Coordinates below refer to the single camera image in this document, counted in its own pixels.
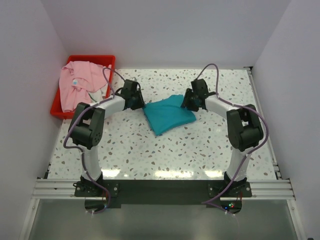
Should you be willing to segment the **teal t shirt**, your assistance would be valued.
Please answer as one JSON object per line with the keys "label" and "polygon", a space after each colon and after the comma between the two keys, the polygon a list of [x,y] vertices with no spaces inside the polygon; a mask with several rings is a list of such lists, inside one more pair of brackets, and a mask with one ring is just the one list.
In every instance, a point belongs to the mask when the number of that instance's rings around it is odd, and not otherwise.
{"label": "teal t shirt", "polygon": [[183,100],[182,94],[174,94],[166,99],[146,104],[143,112],[156,136],[196,121],[192,111],[181,108]]}

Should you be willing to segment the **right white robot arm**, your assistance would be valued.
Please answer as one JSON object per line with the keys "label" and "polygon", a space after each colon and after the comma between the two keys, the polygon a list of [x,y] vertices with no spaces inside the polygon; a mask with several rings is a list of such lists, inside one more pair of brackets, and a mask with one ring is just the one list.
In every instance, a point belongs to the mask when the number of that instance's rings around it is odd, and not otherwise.
{"label": "right white robot arm", "polygon": [[207,110],[226,120],[232,154],[224,173],[222,189],[227,196],[235,196],[241,190],[240,183],[247,180],[251,154],[264,138],[255,106],[232,104],[219,97],[216,92],[210,92],[204,79],[195,79],[191,82],[191,88],[187,88],[181,107],[193,112]]}

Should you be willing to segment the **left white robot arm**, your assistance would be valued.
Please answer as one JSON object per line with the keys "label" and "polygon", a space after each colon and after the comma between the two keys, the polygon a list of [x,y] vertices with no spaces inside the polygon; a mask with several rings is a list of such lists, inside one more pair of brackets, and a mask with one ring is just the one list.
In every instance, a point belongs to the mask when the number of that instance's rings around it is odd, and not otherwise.
{"label": "left white robot arm", "polygon": [[122,87],[102,101],[77,105],[63,147],[80,151],[80,181],[86,183],[85,189],[92,196],[99,196],[104,190],[98,145],[103,137],[105,119],[127,109],[137,110],[145,106],[141,85],[130,79],[126,79]]}

